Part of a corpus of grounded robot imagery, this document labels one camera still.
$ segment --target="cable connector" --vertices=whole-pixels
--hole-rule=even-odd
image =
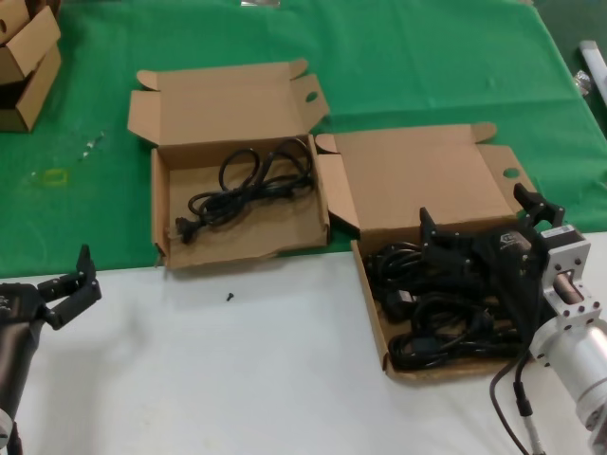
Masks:
[[[514,395],[516,396],[516,406],[519,409],[521,417],[529,417],[533,415],[533,409],[531,403],[527,399],[527,395],[524,393],[524,386],[522,382],[515,382],[512,384],[514,388]]]
[[[386,319],[392,324],[398,324],[410,319],[417,306],[414,296],[407,291],[392,291],[386,296],[382,309]]]
[[[193,240],[194,235],[201,228],[201,224],[200,221],[190,221],[187,218],[180,217],[175,219],[175,227],[181,237],[181,242],[187,245]]]

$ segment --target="stacked cardboard boxes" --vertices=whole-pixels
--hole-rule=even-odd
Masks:
[[[0,131],[33,129],[61,65],[60,34],[50,7],[30,19],[25,0],[0,0]]]

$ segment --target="green tablecloth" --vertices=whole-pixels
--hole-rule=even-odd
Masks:
[[[594,40],[603,55],[607,53],[607,1],[536,0],[535,5],[571,73],[576,74],[583,69],[590,74],[579,52],[579,42]],[[596,88],[586,100],[598,125],[607,135],[605,101]]]
[[[67,4],[60,25],[64,65],[34,134],[0,135],[0,276],[69,270],[83,242],[99,268],[154,263],[150,147],[126,130],[141,68],[305,57],[332,108],[322,131],[493,121],[570,221],[607,229],[607,145],[517,0],[132,0]]]

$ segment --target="open cardboard box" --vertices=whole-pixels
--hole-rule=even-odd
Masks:
[[[25,81],[0,85],[0,131],[33,129],[60,66],[61,54],[57,45],[53,45]]]
[[[24,27],[23,14],[26,16]],[[45,7],[29,23],[28,18],[23,0],[0,2],[0,38],[8,39],[0,45],[0,85],[23,81],[61,36],[50,7]]]
[[[495,371],[504,362],[472,360],[436,370],[395,371],[388,342],[409,331],[390,324],[372,297],[363,258],[392,242],[419,241],[419,209],[437,225],[473,232],[511,222],[521,209],[514,185],[533,186],[512,151],[482,142],[493,124],[432,126],[320,135],[322,181],[329,211],[357,228],[352,243],[381,368],[393,379],[450,379]]]
[[[304,76],[306,68],[305,61],[297,61],[138,72],[148,90],[132,93],[129,130],[157,146],[152,153],[152,237],[168,268],[327,245],[328,209],[308,132],[328,114],[328,106],[317,77]],[[308,143],[315,160],[315,188],[293,200],[254,202],[236,220],[204,227],[192,244],[182,244],[175,218],[194,219],[190,198],[219,190],[224,159],[241,148],[266,155],[287,137]],[[277,159],[269,176],[292,172],[290,166]],[[236,160],[228,167],[226,183],[239,185],[251,169],[252,163]]]

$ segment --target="black power cable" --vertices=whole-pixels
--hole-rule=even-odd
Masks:
[[[511,326],[495,327],[496,320],[505,318],[499,305],[440,292],[417,296],[412,331],[392,337],[390,358],[400,371],[441,367],[462,358],[512,358],[521,343]],[[466,329],[459,334],[442,332],[462,324]]]
[[[252,158],[253,169],[238,187],[231,189],[225,183],[226,168],[241,156]],[[297,172],[267,178],[272,164],[278,157],[286,158]],[[310,150],[296,137],[285,140],[263,160],[253,149],[237,150],[228,156],[219,168],[221,190],[197,194],[188,202],[188,209],[197,219],[195,221],[182,217],[175,219],[181,241],[189,244],[202,227],[226,224],[241,214],[252,201],[292,198],[296,195],[296,190],[312,188],[314,186],[312,168],[313,158]]]
[[[392,337],[388,351],[399,371],[437,368],[462,358],[512,358],[521,349],[504,308],[487,299],[480,276],[430,265],[421,248],[400,242],[365,258],[375,300],[391,323],[409,321],[411,332]],[[459,334],[453,330],[465,326]]]
[[[489,385],[489,397],[491,398],[491,403],[493,404],[493,407],[495,408],[495,412],[497,412],[500,422],[502,422],[502,425],[506,429],[506,432],[508,433],[508,435],[510,436],[510,438],[512,439],[512,441],[514,442],[516,447],[519,448],[519,450],[521,451],[521,453],[523,455],[529,455],[529,452],[524,448],[523,443],[521,443],[521,441],[516,436],[516,434],[514,434],[514,431],[512,430],[512,428],[510,427],[510,424],[508,423],[506,417],[504,416],[504,413],[502,412],[502,408],[500,407],[500,404],[495,395],[495,388],[496,388],[498,382],[500,382],[500,380],[502,380],[502,378],[504,376],[506,376],[514,367],[517,367],[516,373],[515,373],[515,379],[514,379],[514,392],[515,392],[515,395],[517,398],[517,405],[519,408],[519,413],[523,417],[525,417],[525,415],[531,415],[533,413],[533,411],[531,409],[531,403],[526,398],[526,395],[524,393],[522,374],[523,374],[524,365],[530,358],[529,346],[531,345],[531,341],[533,340],[533,335],[535,334],[536,330],[540,326],[540,320],[542,317],[542,310],[543,310],[543,298],[542,298],[541,293],[542,293],[542,291],[540,290],[536,296],[536,304],[535,304],[536,311],[534,314],[533,321],[531,322],[530,327],[528,327],[528,329],[531,329],[531,330],[522,331],[521,329],[523,329],[523,328],[519,327],[520,332],[530,334],[526,337],[527,339],[524,340],[524,347],[520,351],[519,355],[513,361],[508,363],[493,377],[493,379],[491,380],[491,383]]]

